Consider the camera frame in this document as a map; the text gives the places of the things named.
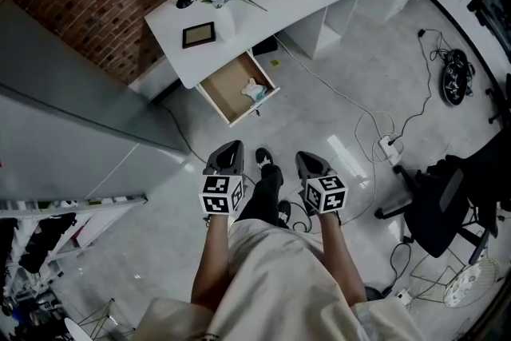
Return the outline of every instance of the desk leg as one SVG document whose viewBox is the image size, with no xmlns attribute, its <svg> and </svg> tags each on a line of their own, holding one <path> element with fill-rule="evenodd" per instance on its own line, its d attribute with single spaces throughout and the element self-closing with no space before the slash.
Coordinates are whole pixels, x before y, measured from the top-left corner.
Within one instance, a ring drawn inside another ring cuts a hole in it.
<svg viewBox="0 0 511 341">
<path fill-rule="evenodd" d="M 340 45 L 356 2 L 339 0 L 293 23 L 284 31 L 310 58 L 324 57 Z"/>
</svg>

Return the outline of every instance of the desk drawer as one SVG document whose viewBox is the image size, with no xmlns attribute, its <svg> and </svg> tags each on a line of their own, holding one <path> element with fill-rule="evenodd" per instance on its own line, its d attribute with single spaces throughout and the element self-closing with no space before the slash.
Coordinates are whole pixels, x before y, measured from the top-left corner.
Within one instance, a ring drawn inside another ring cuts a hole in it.
<svg viewBox="0 0 511 341">
<path fill-rule="evenodd" d="M 266 95 L 257 102 L 241 93 L 250 78 L 254 78 L 257 84 L 267 86 Z M 218 69 L 203 80 L 197 89 L 231 127 L 280 90 L 249 52 Z"/>
</svg>

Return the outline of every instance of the black sneaker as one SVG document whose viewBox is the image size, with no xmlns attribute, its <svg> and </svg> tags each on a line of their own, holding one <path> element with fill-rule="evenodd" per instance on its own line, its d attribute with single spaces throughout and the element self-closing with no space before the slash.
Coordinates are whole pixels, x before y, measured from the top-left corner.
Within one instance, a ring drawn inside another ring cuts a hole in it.
<svg viewBox="0 0 511 341">
<path fill-rule="evenodd" d="M 281 200 L 279 202 L 279 219 L 287 224 L 291 217 L 291 203 L 289 200 Z"/>
<path fill-rule="evenodd" d="M 255 162 L 259 169 L 262 169 L 265 165 L 273 165 L 273 157 L 267 149 L 258 148 L 255 151 Z"/>
</svg>

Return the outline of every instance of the white vase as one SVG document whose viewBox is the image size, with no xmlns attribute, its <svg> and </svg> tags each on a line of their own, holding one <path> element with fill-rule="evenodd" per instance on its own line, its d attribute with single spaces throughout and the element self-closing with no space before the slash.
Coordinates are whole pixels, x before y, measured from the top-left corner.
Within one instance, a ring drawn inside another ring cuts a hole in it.
<svg viewBox="0 0 511 341">
<path fill-rule="evenodd" d="M 234 18 L 227 5 L 216 9 L 215 31 L 225 41 L 233 38 L 236 34 Z"/>
</svg>

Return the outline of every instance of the refrigerator door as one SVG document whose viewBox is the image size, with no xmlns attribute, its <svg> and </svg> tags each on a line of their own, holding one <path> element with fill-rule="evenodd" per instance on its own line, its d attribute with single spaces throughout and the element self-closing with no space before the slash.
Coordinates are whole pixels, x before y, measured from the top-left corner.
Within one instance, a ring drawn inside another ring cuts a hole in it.
<svg viewBox="0 0 511 341">
<path fill-rule="evenodd" d="M 137 146 L 1 94 L 0 125 L 1 199 L 86 198 Z"/>
<path fill-rule="evenodd" d="M 184 161 L 183 155 L 139 144 L 90 196 L 125 196 L 152 192 L 174 174 L 176 164 Z"/>
<path fill-rule="evenodd" d="M 0 5 L 0 85 L 57 115 L 187 153 L 172 117 L 66 45 L 12 2 Z"/>
</svg>

